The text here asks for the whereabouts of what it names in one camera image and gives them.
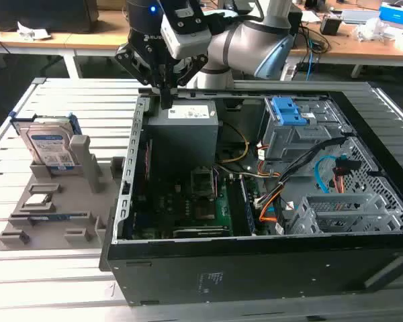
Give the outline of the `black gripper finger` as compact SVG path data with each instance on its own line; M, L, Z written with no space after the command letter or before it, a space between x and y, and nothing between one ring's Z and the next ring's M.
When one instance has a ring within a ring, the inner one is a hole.
M115 55L118 63L143 85L150 85L159 95L162 109L167 109L167 87L161 73L158 55L150 44L141 47L121 45Z
M173 104L175 89L185 86L208 62L207 54L167 60L167 109Z

